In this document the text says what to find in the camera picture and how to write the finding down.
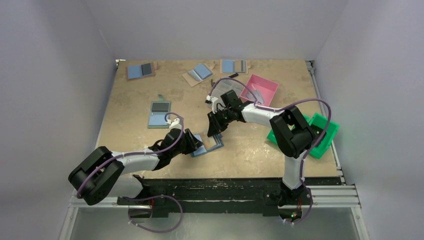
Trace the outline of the blue card holder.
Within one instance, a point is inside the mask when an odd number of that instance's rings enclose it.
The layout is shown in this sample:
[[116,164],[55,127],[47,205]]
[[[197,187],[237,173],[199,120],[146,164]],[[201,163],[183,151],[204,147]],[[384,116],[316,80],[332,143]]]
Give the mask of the blue card holder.
[[208,138],[206,138],[206,135],[199,133],[195,134],[194,136],[202,143],[202,146],[190,154],[192,158],[208,154],[224,146],[222,134],[217,134]]

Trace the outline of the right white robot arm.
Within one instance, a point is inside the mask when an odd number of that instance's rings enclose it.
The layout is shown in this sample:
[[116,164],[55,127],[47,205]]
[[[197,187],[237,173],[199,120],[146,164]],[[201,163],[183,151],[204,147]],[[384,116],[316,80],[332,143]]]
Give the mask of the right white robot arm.
[[254,101],[242,101],[234,90],[220,96],[221,101],[207,96],[212,105],[207,114],[207,136],[213,137],[225,131],[231,122],[255,123],[271,128],[277,146],[284,154],[284,174],[279,194],[268,198],[278,206],[292,204],[305,189],[305,158],[317,136],[301,111],[295,106],[277,109],[257,105]]

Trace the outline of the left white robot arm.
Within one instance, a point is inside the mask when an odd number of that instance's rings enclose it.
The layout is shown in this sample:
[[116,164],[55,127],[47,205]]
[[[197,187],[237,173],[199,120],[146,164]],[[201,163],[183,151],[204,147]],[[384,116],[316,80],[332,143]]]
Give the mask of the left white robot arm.
[[89,206],[106,198],[120,176],[138,171],[157,171],[168,166],[177,155],[189,155],[203,146],[189,130],[171,129],[163,139],[139,152],[113,152],[97,147],[68,175],[77,198]]

